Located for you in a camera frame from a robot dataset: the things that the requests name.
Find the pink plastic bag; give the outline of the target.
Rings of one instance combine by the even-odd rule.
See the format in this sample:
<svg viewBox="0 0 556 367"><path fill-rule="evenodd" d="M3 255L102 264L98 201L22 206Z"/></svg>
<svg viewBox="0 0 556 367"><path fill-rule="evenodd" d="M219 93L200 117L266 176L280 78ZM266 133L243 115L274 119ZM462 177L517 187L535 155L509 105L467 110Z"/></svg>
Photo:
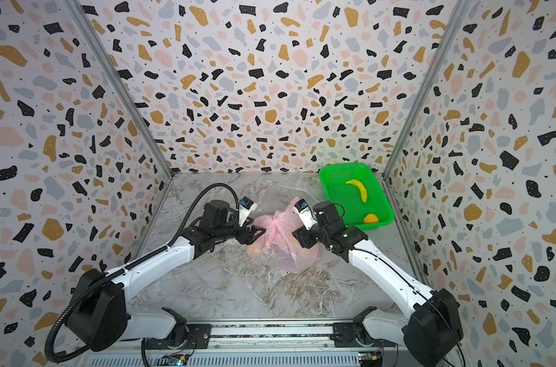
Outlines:
<svg viewBox="0 0 556 367"><path fill-rule="evenodd" d="M259 263L285 273L302 273L319 259L319 248L303 249L293 237L293 231L303 226L293 211L295 197L284 211L276 211L272 216L257 217L253 224L266 229L255 243L263 243L270 249L268 259Z"/></svg>

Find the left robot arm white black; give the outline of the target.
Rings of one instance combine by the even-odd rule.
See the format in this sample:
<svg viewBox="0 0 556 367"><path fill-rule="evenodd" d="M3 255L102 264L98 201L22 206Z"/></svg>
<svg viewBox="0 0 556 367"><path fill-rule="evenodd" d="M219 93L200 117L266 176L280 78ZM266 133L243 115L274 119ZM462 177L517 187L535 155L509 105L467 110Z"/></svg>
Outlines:
<svg viewBox="0 0 556 367"><path fill-rule="evenodd" d="M250 217L256 207L248 197L243 197L237 208L212 200L204 206L202 216L171 244L107 272L86 272L75 289L66 327L93 352L136 339L159 340L169 348L184 345L189 339L186 318L168 307L154 312L131 310L129 301L172 270L212 252L218 244L229 239L253 244L265 232Z"/></svg>

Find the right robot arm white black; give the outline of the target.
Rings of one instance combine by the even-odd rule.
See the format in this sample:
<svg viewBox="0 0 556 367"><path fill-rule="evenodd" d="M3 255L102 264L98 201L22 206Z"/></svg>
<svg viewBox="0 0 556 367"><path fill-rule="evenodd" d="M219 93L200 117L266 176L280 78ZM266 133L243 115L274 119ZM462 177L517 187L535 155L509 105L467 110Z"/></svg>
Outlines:
<svg viewBox="0 0 556 367"><path fill-rule="evenodd" d="M395 302L399 313L368 307L354 317L351 328L336 333L336 343L372 347L379 341L403 345L423 366L436 366L464 337L458 303L446 289L435 291L381 252L356 226L345 226L330 201L309 206L305 200L293 211L302 226L293 231L305 248L322 244L329 252L362 271Z"/></svg>

